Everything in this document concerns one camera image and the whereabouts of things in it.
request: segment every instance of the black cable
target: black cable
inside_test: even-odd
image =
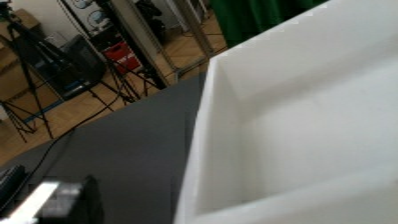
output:
[[[21,182],[21,184],[19,184],[19,187],[18,187],[18,189],[16,189],[16,191],[14,191],[14,194],[11,195],[11,198],[9,198],[9,200],[7,200],[7,202],[5,202],[5,204],[3,204],[3,206],[2,206],[2,208],[0,208],[0,212],[3,211],[3,209],[5,209],[5,207],[9,206],[9,203],[11,203],[11,201],[14,200],[14,197],[16,197],[16,195],[18,195],[18,193],[19,193],[19,191],[21,191],[21,189],[23,189],[23,187],[25,187],[25,185],[26,185],[26,182],[28,182],[28,180],[30,180],[30,178],[32,178],[32,176],[34,176],[34,174],[35,174],[35,172],[37,172],[37,170],[39,170],[39,167],[41,167],[41,165],[42,165],[42,162],[44,162],[44,160],[46,160],[46,156],[48,156],[48,154],[50,154],[50,152],[51,152],[51,149],[53,149],[53,146],[55,146],[55,144],[58,143],[58,141],[60,141],[60,139],[69,135],[69,133],[74,131],[74,129],[82,126],[82,124],[103,113],[103,111],[108,109],[108,107],[114,105],[114,103],[117,102],[117,100],[119,100],[119,97],[121,97],[121,89],[119,89],[119,91],[117,91],[117,96],[115,96],[115,99],[112,100],[112,102],[106,104],[106,106],[103,107],[103,109],[83,119],[83,121],[80,121],[80,123],[69,128],[69,130],[64,132],[64,134],[57,137],[57,139],[53,140],[53,142],[51,142],[51,145],[48,146],[48,149],[46,149],[46,152],[44,152],[44,154],[42,154],[42,156],[41,156],[41,160],[39,160],[39,163],[37,163],[37,165],[35,165],[35,167],[34,167],[34,170],[32,170],[32,172],[28,173],[28,175],[26,175],[26,177],[25,177],[25,179],[23,179],[23,182]]]
[[[62,6],[62,4],[60,4],[60,0],[57,0],[57,3],[58,3],[58,7],[60,7],[60,9],[62,9],[62,11],[64,11],[67,20],[69,20],[69,22],[71,22],[71,25],[73,25],[73,27],[74,27],[74,29],[76,29],[80,35],[87,38],[87,35],[83,34],[83,32],[82,32],[82,30],[80,30],[80,28],[78,28],[78,26],[76,26],[76,24],[74,24],[74,22],[73,22],[71,15],[67,14],[66,8],[64,8],[64,6]]]

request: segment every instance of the white plastic container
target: white plastic container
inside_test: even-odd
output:
[[[211,60],[176,224],[398,223],[398,1],[332,0]]]

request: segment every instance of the floor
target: floor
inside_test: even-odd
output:
[[[208,35],[210,43],[213,46],[215,52],[222,52],[225,50],[225,41],[220,35],[220,28],[213,14],[210,13],[210,18],[206,18],[202,24],[202,30]],[[199,46],[195,44],[195,40],[192,34],[183,33],[179,29],[172,31],[172,35],[169,35],[167,42],[163,44],[167,55],[170,56],[172,62],[178,67],[188,65],[202,56]],[[176,75],[172,73],[170,68],[162,65],[158,62],[162,73],[165,74],[165,79],[169,84],[176,84]],[[206,72],[208,62],[202,63],[192,70],[183,74],[181,80],[188,79],[201,72]],[[110,74],[105,75],[105,82],[114,85]],[[128,75],[128,81],[137,88],[137,92],[144,93],[144,85],[138,78],[133,75]],[[105,86],[98,85],[92,88],[99,98],[106,103],[110,103],[115,99],[115,94],[105,88]],[[156,94],[158,90],[154,88],[147,89],[149,96]],[[124,107],[122,100],[117,99],[112,109],[119,110]],[[46,118],[50,121],[50,127],[55,137],[62,135],[62,133],[71,129],[71,127],[80,123],[80,121],[103,109],[103,104],[98,99],[85,92],[80,94],[69,101],[66,101],[46,113]],[[110,110],[105,110],[101,114],[92,118],[89,122],[92,122],[99,117],[110,114]],[[18,156],[25,151],[28,151],[37,145],[50,141],[48,132],[44,128],[44,123],[39,119],[28,122],[28,125],[35,127],[35,133],[26,134],[26,143],[21,140],[16,129],[12,127],[12,123],[9,119],[0,123],[0,165]]]

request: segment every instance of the red object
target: red object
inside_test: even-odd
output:
[[[133,70],[140,67],[140,62],[135,57],[133,51],[130,50],[126,42],[119,42],[106,50],[105,50],[106,58],[117,62],[115,68],[121,74],[128,73],[128,70]]]

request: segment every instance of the black table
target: black table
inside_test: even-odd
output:
[[[30,180],[99,180],[106,224],[172,223],[204,77],[199,76],[76,129]],[[30,171],[48,144],[0,169]]]

